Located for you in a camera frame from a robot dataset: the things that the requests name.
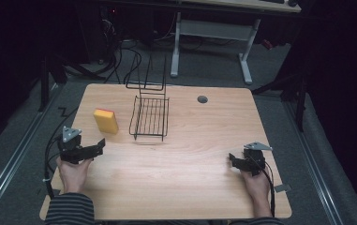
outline person's hand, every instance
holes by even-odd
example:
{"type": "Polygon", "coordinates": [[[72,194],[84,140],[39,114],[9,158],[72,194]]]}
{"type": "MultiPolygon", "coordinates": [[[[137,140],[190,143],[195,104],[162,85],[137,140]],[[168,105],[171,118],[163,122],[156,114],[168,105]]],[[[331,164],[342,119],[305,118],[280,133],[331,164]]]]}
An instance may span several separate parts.
{"type": "Polygon", "coordinates": [[[245,179],[245,186],[254,205],[254,218],[271,217],[272,212],[268,201],[269,181],[263,172],[252,176],[251,172],[240,171],[245,179]]]}
{"type": "Polygon", "coordinates": [[[61,160],[61,158],[56,159],[65,193],[82,193],[87,179],[88,167],[92,161],[90,158],[80,164],[72,164],[61,160]]]}

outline black wire stand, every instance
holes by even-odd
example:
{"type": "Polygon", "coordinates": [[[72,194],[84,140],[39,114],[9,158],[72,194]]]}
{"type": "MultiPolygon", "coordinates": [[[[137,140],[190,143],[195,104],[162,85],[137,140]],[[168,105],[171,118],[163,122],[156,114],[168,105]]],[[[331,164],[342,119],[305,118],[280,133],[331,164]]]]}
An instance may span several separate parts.
{"type": "Polygon", "coordinates": [[[169,99],[166,97],[166,56],[164,56],[161,82],[149,82],[150,71],[153,71],[152,55],[149,57],[146,73],[141,80],[139,63],[135,55],[130,73],[128,74],[126,88],[138,89],[140,94],[135,96],[134,107],[129,125],[129,133],[134,139],[142,136],[158,136],[161,141],[167,136],[169,126],[169,99]],[[131,81],[130,76],[137,70],[137,81],[131,81]]]}

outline gray carpet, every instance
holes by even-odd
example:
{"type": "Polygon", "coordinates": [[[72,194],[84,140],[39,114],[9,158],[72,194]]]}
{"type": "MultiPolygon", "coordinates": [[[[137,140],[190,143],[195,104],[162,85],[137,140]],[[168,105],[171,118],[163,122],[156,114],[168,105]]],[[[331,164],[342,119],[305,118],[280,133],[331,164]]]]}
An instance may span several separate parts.
{"type": "MultiPolygon", "coordinates": [[[[148,49],[146,47],[138,45],[133,49],[141,53],[143,62],[147,61],[148,49]]],[[[168,77],[168,83],[255,89],[275,78],[289,49],[290,46],[284,46],[267,51],[262,46],[255,45],[248,58],[254,80],[251,86],[244,84],[235,54],[210,52],[206,46],[201,46],[196,51],[182,50],[180,75],[174,79],[168,77]]],[[[163,59],[160,55],[166,54],[168,70],[170,70],[171,46],[154,47],[154,52],[158,55],[155,56],[155,65],[158,60],[163,59]]],[[[123,63],[118,68],[121,80],[130,70],[133,55],[131,51],[123,51],[123,63]]],[[[86,66],[90,69],[99,68],[97,64],[86,66]]],[[[115,75],[109,80],[110,83],[117,83],[117,81],[115,75]]],[[[80,104],[82,93],[88,83],[95,83],[95,81],[71,76],[65,86],[57,88],[61,90],[61,93],[44,114],[37,132],[26,148],[27,152],[24,154],[22,163],[10,180],[6,191],[1,195],[0,224],[42,223],[38,212],[47,194],[42,182],[45,146],[54,129],[64,119],[61,116],[62,111],[58,108],[66,108],[67,113],[75,109],[80,104]]],[[[7,128],[0,136],[0,174],[19,146],[30,123],[37,116],[39,92],[39,85],[37,85],[31,97],[10,118],[7,128]]],[[[292,216],[283,221],[286,224],[331,224],[306,164],[296,127],[292,125],[292,118],[285,108],[287,103],[280,101],[278,92],[266,92],[255,96],[255,100],[269,143],[274,148],[275,161],[282,180],[292,187],[292,190],[288,192],[292,216]]],[[[73,118],[74,116],[70,117],[65,125],[70,126],[73,118]]],[[[343,223],[357,224],[357,196],[324,136],[309,98],[306,101],[304,125],[305,138],[331,190],[343,223]]]]}

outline yellow box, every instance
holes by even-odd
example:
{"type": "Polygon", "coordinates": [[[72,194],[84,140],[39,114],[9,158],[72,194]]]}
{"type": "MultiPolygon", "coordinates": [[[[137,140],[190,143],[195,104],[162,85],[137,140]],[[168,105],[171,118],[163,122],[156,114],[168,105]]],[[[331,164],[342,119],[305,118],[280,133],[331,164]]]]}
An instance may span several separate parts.
{"type": "Polygon", "coordinates": [[[94,111],[99,131],[116,134],[119,130],[114,111],[96,109],[94,111]]]}

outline light wood surface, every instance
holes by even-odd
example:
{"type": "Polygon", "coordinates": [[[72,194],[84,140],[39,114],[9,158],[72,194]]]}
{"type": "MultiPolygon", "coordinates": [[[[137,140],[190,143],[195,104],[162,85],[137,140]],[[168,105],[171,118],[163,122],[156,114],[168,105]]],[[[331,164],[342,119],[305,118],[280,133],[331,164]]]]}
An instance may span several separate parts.
{"type": "MultiPolygon", "coordinates": [[[[228,155],[243,157],[243,145],[269,144],[251,92],[244,88],[168,86],[169,130],[160,137],[128,133],[138,90],[118,84],[90,84],[73,128],[82,146],[106,139],[104,155],[90,165],[85,194],[96,219],[252,218],[252,204],[239,171],[228,155]],[[208,97],[201,104],[198,96],[208,97]],[[95,108],[115,111],[119,131],[101,133],[95,108]]],[[[264,151],[275,185],[281,184],[272,152],[264,151]]],[[[62,189],[58,172],[52,186],[62,189]]],[[[45,218],[49,199],[40,212],[45,218]]],[[[291,215],[285,192],[275,195],[278,218],[291,215]]]]}
{"type": "Polygon", "coordinates": [[[301,8],[290,7],[288,0],[284,4],[265,2],[261,0],[182,0],[183,2],[192,2],[200,4],[213,4],[219,6],[238,7],[238,8],[254,8],[261,10],[271,10],[280,12],[301,12],[301,8]]]}

